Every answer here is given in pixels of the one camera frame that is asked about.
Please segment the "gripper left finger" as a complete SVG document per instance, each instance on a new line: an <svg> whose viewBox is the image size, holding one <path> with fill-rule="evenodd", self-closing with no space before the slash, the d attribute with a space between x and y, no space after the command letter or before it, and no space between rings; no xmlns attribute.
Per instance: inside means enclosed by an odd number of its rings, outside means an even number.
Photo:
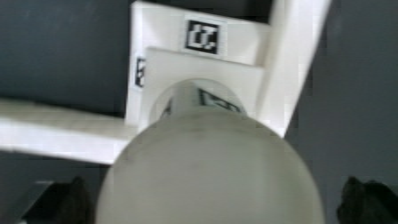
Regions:
<svg viewBox="0 0 398 224"><path fill-rule="evenodd" d="M95 224L95 204L81 176L50 186L19 224Z"/></svg>

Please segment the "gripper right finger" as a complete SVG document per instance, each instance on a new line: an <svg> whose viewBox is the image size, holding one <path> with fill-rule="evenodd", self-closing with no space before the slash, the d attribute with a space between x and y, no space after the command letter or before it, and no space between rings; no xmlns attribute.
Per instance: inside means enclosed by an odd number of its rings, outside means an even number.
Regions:
<svg viewBox="0 0 398 224"><path fill-rule="evenodd" d="M385 183L349 177L337 216L340 224L398 224L398 195Z"/></svg>

